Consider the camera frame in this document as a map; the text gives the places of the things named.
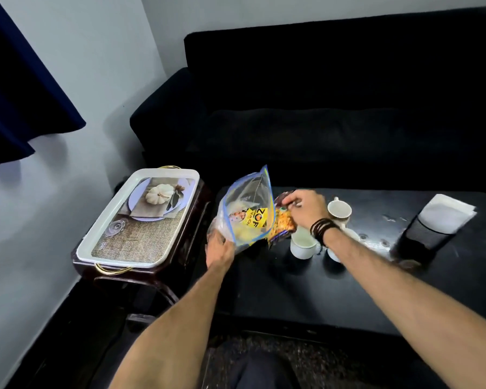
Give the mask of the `person's right hand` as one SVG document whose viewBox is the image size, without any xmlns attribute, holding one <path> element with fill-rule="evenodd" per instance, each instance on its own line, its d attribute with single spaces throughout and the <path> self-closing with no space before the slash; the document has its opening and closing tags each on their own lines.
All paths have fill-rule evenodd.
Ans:
<svg viewBox="0 0 486 389">
<path fill-rule="evenodd" d="M 305 209 L 291 210 L 291 216 L 298 226 L 310 229 L 321 218 L 329 218 L 325 197 L 315 190 L 308 190 L 308 204 Z"/>
</svg>

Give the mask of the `person's left hand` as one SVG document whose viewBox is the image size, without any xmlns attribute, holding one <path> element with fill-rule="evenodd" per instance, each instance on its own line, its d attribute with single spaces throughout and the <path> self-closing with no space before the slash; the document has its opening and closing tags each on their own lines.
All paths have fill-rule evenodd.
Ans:
<svg viewBox="0 0 486 389">
<path fill-rule="evenodd" d="M 205 252 L 208 270 L 222 268 L 227 272 L 234 261 L 235 244 L 214 229 L 207 235 Z"/>
</svg>

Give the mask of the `orange snack packet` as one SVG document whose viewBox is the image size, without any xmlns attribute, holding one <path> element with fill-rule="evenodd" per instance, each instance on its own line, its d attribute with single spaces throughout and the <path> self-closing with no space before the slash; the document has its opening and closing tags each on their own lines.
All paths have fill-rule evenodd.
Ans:
<svg viewBox="0 0 486 389">
<path fill-rule="evenodd" d="M 282 204 L 283 200 L 291 195 L 294 191 L 286 191 L 274 199 L 275 220 L 273 226 L 267 235 L 268 248 L 278 244 L 291 236 L 297 230 L 297 224 L 291 216 L 288 206 Z"/>
</svg>

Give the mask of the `clear zip bag blue edge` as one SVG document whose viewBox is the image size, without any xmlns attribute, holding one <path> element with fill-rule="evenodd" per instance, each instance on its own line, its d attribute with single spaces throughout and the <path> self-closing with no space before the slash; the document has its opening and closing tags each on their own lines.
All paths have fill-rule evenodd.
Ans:
<svg viewBox="0 0 486 389">
<path fill-rule="evenodd" d="M 266 228 L 248 227 L 241 223 L 239 213 L 247 208 L 268 208 Z M 235 244 L 238 254 L 255 243 L 265 240 L 275 220 L 274 197 L 267 165 L 235 181 L 222 197 L 218 211 L 207 233 L 217 229 Z"/>
</svg>

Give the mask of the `person's left forearm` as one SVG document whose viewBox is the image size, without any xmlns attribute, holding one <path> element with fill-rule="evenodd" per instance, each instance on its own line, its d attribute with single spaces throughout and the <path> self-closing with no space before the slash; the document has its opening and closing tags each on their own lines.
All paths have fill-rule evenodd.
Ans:
<svg viewBox="0 0 486 389">
<path fill-rule="evenodd" d="M 195 389 L 222 281 L 231 261 L 217 261 L 130 347 L 108 389 Z"/>
</svg>

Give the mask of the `person's right forearm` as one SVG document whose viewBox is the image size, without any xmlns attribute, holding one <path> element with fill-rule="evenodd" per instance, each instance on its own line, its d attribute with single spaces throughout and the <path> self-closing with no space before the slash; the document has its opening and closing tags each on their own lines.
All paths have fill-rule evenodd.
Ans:
<svg viewBox="0 0 486 389">
<path fill-rule="evenodd" d="M 350 274 L 451 389 L 486 389 L 486 319 L 338 229 L 324 235 Z"/>
</svg>

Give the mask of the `yellow packet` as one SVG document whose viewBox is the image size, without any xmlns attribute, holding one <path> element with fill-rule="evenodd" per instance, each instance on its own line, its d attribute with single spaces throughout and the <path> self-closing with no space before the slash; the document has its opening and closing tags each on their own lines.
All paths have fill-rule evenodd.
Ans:
<svg viewBox="0 0 486 389">
<path fill-rule="evenodd" d="M 253 228 L 266 228 L 268 219 L 268 208 L 247 208 L 239 213 L 241 223 Z"/>
</svg>

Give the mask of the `black beaded wristband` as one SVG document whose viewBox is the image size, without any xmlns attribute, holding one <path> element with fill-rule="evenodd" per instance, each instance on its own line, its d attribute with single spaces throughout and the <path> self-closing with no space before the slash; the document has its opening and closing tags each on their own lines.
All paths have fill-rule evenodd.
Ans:
<svg viewBox="0 0 486 389">
<path fill-rule="evenodd" d="M 330 229 L 340 230 L 341 227 L 330 218 L 321 218 L 311 225 L 309 232 L 321 246 L 329 248 L 328 244 L 324 241 L 324 235 Z"/>
</svg>

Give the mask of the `dark wooden side table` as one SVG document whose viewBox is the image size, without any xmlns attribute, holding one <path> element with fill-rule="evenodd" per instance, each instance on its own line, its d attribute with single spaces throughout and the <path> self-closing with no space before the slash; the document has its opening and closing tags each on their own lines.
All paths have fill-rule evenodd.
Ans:
<svg viewBox="0 0 486 389">
<path fill-rule="evenodd" d="M 120 182 L 71 254 L 89 281 L 154 287 L 179 300 L 207 229 L 213 195 L 193 169 L 140 169 Z"/>
</svg>

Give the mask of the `black sofa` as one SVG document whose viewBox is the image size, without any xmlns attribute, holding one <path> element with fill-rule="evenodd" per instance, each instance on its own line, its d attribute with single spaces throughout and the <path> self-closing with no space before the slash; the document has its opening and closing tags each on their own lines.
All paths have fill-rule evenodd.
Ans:
<svg viewBox="0 0 486 389">
<path fill-rule="evenodd" d="M 486 192 L 486 6 L 193 32 L 131 115 L 149 167 L 215 189 Z"/>
</svg>

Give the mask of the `black mesh napkin holder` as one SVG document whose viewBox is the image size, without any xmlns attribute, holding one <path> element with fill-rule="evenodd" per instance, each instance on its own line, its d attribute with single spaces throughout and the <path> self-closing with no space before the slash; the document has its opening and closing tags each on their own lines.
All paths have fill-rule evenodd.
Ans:
<svg viewBox="0 0 486 389">
<path fill-rule="evenodd" d="M 405 270 L 427 268 L 438 251 L 455 237 L 429 228 L 416 215 L 390 249 L 390 258 Z"/>
</svg>

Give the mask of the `person's leg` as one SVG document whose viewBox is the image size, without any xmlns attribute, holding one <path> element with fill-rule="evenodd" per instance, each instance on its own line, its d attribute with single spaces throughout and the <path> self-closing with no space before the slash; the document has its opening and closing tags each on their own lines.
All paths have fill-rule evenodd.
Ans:
<svg viewBox="0 0 486 389">
<path fill-rule="evenodd" d="M 229 389 L 301 389 L 291 363 L 278 353 L 253 351 L 237 360 Z"/>
</svg>

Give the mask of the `white paper napkins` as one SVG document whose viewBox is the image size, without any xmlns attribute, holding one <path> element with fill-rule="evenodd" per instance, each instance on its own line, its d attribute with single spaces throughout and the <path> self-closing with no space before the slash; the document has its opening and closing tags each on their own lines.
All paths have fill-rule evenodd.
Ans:
<svg viewBox="0 0 486 389">
<path fill-rule="evenodd" d="M 455 234 L 476 214 L 475 206 L 445 194 L 436 194 L 417 217 L 424 226 L 432 231 Z"/>
</svg>

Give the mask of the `dark blue curtain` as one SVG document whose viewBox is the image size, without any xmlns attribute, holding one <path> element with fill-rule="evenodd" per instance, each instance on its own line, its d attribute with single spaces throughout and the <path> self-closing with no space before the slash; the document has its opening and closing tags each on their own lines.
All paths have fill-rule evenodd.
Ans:
<svg viewBox="0 0 486 389">
<path fill-rule="evenodd" d="M 0 5 L 0 165 L 35 153 L 30 141 L 85 120 Z"/>
</svg>

